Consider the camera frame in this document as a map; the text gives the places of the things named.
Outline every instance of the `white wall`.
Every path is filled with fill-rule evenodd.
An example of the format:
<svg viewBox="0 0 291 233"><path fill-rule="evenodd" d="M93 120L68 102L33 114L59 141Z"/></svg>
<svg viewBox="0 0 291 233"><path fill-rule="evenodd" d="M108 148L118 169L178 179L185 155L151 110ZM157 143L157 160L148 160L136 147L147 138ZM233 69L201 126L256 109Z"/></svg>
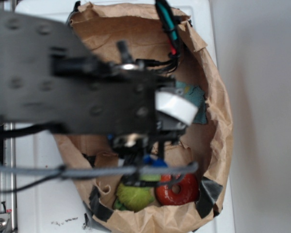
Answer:
<svg viewBox="0 0 291 233"><path fill-rule="evenodd" d="M291 0L210 0L235 122L236 233L291 233Z"/></svg>

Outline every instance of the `blue object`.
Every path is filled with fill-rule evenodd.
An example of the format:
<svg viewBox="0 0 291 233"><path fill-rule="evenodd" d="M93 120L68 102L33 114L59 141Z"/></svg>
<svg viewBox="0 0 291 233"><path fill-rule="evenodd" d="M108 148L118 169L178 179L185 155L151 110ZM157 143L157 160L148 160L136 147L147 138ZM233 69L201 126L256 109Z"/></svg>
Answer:
<svg viewBox="0 0 291 233"><path fill-rule="evenodd" d="M207 124L205 92L199 87L184 82L177 81L177 88L183 88L184 98L198 107L198 112L193 123Z"/></svg>
<svg viewBox="0 0 291 233"><path fill-rule="evenodd" d="M167 163L163 159L157 158L157 159L152 159L149 154L144 156L144 163L152 165L154 167L168 167Z"/></svg>

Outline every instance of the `gray cable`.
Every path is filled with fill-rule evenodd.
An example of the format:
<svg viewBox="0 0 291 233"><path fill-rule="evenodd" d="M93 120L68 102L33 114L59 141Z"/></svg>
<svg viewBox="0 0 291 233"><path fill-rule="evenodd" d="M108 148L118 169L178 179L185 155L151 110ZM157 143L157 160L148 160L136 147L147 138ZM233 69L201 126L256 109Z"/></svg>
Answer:
<svg viewBox="0 0 291 233"><path fill-rule="evenodd" d="M61 173L60 178L88 179L100 176L132 175L136 172L140 174L187 174L193 173L197 169L198 169L197 162L192 162L187 166L178 167L121 166L95 169L66 169L64 170L64 172ZM0 165L0 172L14 173L16 175L24 176L54 176L58 174L59 169L18 168Z"/></svg>

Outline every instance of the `green ball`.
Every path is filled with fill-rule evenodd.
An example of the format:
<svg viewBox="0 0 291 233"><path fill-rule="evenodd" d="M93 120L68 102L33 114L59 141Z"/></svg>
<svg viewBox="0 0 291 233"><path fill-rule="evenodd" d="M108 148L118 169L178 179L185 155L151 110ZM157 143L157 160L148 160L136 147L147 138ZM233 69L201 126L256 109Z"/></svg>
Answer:
<svg viewBox="0 0 291 233"><path fill-rule="evenodd" d="M140 211L146 208L154 197L150 193L149 187L132 187L119 184L116 195L119 201L131 211Z"/></svg>

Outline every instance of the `metal frame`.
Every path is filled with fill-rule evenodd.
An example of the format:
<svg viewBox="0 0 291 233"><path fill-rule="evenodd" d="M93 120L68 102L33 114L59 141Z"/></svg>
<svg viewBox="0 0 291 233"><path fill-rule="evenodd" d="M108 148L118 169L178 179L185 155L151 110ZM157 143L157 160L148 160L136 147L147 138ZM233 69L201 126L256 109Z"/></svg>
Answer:
<svg viewBox="0 0 291 233"><path fill-rule="evenodd" d="M18 0L9 0L8 2L0 2L0 10L14 11ZM13 123L4 124L4 130L14 129ZM6 139L4 141L4 165L15 167L15 140ZM0 190L16 188L16 177L14 174L0 173ZM9 232L17 228L17 212L16 212L16 194L0 193L0 218L7 222L7 227L3 232Z"/></svg>

